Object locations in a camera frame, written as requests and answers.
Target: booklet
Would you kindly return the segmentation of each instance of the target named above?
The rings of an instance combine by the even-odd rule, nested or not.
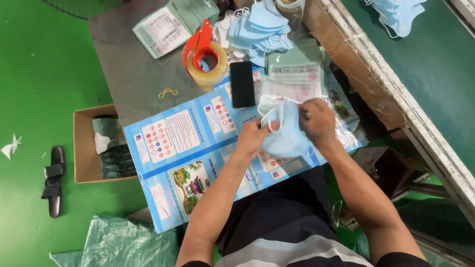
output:
[[[263,74],[262,69],[254,73],[256,98]],[[341,88],[336,80],[328,86],[336,89],[340,97],[335,95],[333,106],[344,106],[336,108],[336,112],[343,114],[337,134],[346,151],[365,146],[364,135],[348,127],[347,122],[354,124],[358,119]],[[188,221],[229,160],[243,123],[258,118],[256,107],[232,108],[230,94],[225,79],[213,92],[124,128],[158,233]],[[311,142],[306,154],[292,159],[259,151],[242,178],[235,200],[325,162]]]

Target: slipper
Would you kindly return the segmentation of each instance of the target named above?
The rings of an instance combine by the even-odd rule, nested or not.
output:
[[[61,181],[66,175],[66,156],[64,147],[57,145],[51,148],[51,165],[45,167],[45,187],[42,199],[48,199],[49,216],[57,218],[63,209],[63,189]]]

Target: orange tape dispenser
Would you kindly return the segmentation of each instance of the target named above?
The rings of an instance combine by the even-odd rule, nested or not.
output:
[[[224,49],[211,42],[213,26],[205,19],[201,28],[191,36],[183,48],[183,64],[193,80],[201,86],[213,86],[228,73]]]

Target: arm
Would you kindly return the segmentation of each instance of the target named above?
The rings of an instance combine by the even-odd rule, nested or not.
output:
[[[321,99],[303,103],[299,121],[333,168],[348,208],[368,237],[373,264],[390,252],[405,252],[425,259],[392,202],[336,139],[335,114],[327,103]]]
[[[278,128],[277,122],[271,124],[272,129]],[[213,246],[228,220],[241,180],[270,133],[269,126],[260,126],[260,120],[243,125],[229,161],[191,212],[176,267],[190,261],[213,265]]]

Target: black smartphone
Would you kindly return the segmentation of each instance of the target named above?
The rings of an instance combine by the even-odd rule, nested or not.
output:
[[[252,63],[250,61],[235,62],[229,67],[233,108],[255,106]]]

